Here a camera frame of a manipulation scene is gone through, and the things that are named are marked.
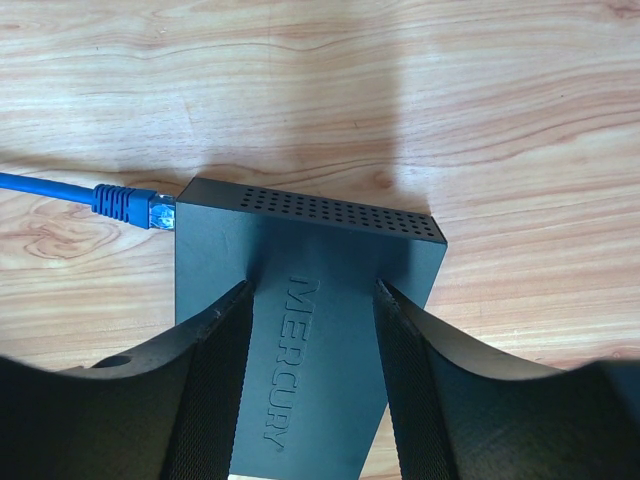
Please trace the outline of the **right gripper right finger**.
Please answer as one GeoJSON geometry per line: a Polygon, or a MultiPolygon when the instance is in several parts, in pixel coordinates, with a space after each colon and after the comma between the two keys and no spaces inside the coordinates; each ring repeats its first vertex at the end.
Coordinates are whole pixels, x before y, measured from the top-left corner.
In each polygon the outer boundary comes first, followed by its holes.
{"type": "Polygon", "coordinates": [[[405,479],[635,479],[639,364],[555,369],[508,354],[378,281],[378,346],[405,479]]]}

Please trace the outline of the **black network switch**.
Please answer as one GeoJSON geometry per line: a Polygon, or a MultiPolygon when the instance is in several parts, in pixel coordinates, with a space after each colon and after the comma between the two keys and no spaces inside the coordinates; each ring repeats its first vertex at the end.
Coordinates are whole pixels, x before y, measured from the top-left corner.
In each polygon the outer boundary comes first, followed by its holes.
{"type": "Polygon", "coordinates": [[[447,249],[425,213],[205,178],[176,202],[175,318],[238,282],[254,317],[231,471],[355,479],[387,406],[373,296],[424,306],[447,249]]]}

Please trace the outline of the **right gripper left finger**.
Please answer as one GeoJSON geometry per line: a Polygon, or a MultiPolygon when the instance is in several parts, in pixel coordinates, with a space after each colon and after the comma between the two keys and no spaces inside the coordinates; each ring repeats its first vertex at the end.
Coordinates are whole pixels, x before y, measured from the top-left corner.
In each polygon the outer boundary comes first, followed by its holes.
{"type": "Polygon", "coordinates": [[[1,361],[5,479],[224,479],[229,475],[254,290],[89,367],[1,361]]]}

